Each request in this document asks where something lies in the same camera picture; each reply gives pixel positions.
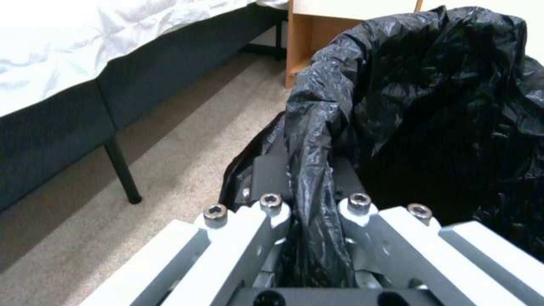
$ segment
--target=screw hole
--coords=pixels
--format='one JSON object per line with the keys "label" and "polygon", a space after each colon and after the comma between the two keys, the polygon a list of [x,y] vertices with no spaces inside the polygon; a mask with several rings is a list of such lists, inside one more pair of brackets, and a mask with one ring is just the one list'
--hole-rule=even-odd
{"label": "screw hole", "polygon": [[281,294],[273,290],[266,290],[257,295],[253,306],[285,306],[285,299]]}
{"label": "screw hole", "polygon": [[408,302],[396,292],[383,292],[378,295],[378,306],[408,306]]}
{"label": "screw hole", "polygon": [[208,208],[209,213],[220,213],[221,208],[219,206],[212,206]]}
{"label": "screw hole", "polygon": [[266,201],[268,203],[276,202],[276,196],[275,195],[268,195],[268,196],[264,197],[264,201]]}
{"label": "screw hole", "polygon": [[358,193],[353,196],[353,199],[360,202],[368,201],[368,197],[364,194]]}

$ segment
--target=black bed leg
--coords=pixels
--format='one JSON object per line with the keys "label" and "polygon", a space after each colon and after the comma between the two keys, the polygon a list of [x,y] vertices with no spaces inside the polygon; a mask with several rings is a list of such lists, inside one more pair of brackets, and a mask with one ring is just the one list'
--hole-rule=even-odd
{"label": "black bed leg", "polygon": [[274,57],[276,60],[280,60],[282,58],[282,50],[281,50],[281,25],[283,21],[277,21],[276,22],[276,56]]}
{"label": "black bed leg", "polygon": [[141,196],[138,193],[138,189],[134,184],[128,165],[125,162],[123,153],[119,148],[119,144],[115,139],[115,136],[111,137],[109,140],[104,143],[104,148],[108,153],[109,159],[112,161],[113,168],[127,193],[128,201],[132,204],[138,204],[141,202]]}

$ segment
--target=white bedsheet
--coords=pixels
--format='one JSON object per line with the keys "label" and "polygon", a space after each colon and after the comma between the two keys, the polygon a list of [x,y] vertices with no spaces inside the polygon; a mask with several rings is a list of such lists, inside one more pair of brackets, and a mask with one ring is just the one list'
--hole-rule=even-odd
{"label": "white bedsheet", "polygon": [[[0,4],[0,117],[95,78],[165,32],[256,0],[47,0]],[[288,0],[259,0],[285,7]]]}

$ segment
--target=bed frame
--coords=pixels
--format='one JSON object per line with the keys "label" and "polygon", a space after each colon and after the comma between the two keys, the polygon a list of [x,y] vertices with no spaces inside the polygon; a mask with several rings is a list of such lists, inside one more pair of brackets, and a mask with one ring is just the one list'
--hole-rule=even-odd
{"label": "bed frame", "polygon": [[[112,60],[96,79],[1,117],[0,211],[99,146],[129,202],[139,203],[116,132],[285,18],[252,4],[193,23]],[[285,53],[278,44],[274,50]]]}

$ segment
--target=trash can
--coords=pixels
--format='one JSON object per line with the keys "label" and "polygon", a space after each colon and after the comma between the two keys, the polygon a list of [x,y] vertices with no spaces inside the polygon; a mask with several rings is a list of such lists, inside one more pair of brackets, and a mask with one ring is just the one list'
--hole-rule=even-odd
{"label": "trash can", "polygon": [[336,208],[346,181],[379,209],[422,203],[442,224],[476,219],[542,261],[544,69],[526,37],[522,19],[477,7],[345,31],[226,169],[219,201],[236,209],[256,196],[256,157],[285,161],[287,286],[354,285]]}

